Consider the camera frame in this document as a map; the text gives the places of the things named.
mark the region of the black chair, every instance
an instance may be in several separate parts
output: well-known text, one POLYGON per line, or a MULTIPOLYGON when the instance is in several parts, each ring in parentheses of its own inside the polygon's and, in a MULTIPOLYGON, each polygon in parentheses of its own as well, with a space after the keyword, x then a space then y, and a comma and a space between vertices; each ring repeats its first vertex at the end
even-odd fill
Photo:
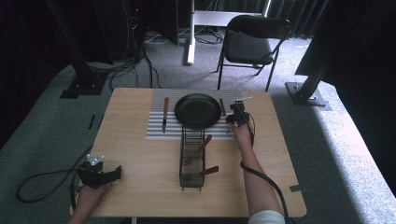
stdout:
POLYGON ((283 19, 269 19, 263 16, 240 15, 230 20, 224 36, 219 57, 218 68, 220 89, 223 66, 250 67, 259 69, 257 76, 265 65, 272 64, 265 91, 271 83, 279 47, 291 31, 290 22, 283 19), (277 44, 271 49, 268 39, 276 39, 277 44))

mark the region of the gray placemat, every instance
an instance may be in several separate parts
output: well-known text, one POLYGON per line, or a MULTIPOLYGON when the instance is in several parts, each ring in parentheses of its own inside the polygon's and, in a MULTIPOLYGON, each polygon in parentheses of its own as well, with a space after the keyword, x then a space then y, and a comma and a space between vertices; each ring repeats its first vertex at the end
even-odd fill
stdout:
MULTIPOLYGON (((209 95, 219 102, 221 98, 224 103, 226 115, 231 115, 230 109, 232 99, 241 98, 241 91, 194 91, 194 90, 154 90, 149 112, 147 139, 177 140, 181 137, 181 124, 175 117, 175 105, 183 96, 191 93, 202 93, 209 95), (168 114, 166 120, 166 132, 163 133, 163 103, 165 97, 169 98, 168 114)), ((228 132, 225 116, 214 126, 205 129, 205 134, 212 134, 212 139, 233 140, 233 133, 228 132)))

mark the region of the carpeted floor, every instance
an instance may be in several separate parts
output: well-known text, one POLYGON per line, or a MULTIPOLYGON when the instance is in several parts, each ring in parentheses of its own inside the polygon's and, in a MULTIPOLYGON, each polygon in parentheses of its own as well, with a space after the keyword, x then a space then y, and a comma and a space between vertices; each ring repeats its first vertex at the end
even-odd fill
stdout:
MULTIPOLYGON (((211 36, 202 36, 212 40, 211 36)), ((304 82, 295 76, 299 61, 310 40, 291 38, 281 48, 270 94, 290 151, 291 160, 307 207, 305 217, 295 223, 396 223, 396 200, 379 173, 361 135, 338 98, 336 89, 320 83, 318 91, 331 110, 294 105, 285 82, 304 82)), ((186 65, 187 45, 179 46, 160 38, 150 39, 145 50, 154 76, 153 88, 215 90, 214 74, 221 45, 197 42, 195 62, 186 65)), ((104 70, 108 65, 90 63, 104 70)), ((254 77, 244 68, 225 68, 222 90, 263 91, 269 68, 254 77)), ((124 65, 111 73, 101 95, 80 95, 60 99, 74 78, 69 65, 48 85, 31 113, 0 150, 0 223, 65 223, 69 215, 69 176, 50 196, 65 176, 46 175, 26 183, 22 203, 15 194, 30 175, 72 168, 93 144, 113 88, 149 88, 149 63, 124 65)), ((89 223, 120 223, 123 217, 93 217, 89 223)))

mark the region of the round black plate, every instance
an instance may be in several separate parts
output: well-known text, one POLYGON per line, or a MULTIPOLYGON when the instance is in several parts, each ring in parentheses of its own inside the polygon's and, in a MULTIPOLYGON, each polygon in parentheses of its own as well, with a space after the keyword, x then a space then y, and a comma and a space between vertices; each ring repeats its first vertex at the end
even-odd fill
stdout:
POLYGON ((192 93, 177 101, 175 116, 187 128, 205 129, 219 121, 221 108, 211 96, 192 93))

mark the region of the sleeve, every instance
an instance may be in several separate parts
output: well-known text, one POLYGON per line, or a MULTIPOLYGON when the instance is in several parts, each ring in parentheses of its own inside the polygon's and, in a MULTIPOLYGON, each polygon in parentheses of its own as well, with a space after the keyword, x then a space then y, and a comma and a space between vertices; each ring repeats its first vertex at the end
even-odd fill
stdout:
POLYGON ((248 220, 248 224, 284 224, 285 218, 280 213, 272 210, 260 211, 248 220))

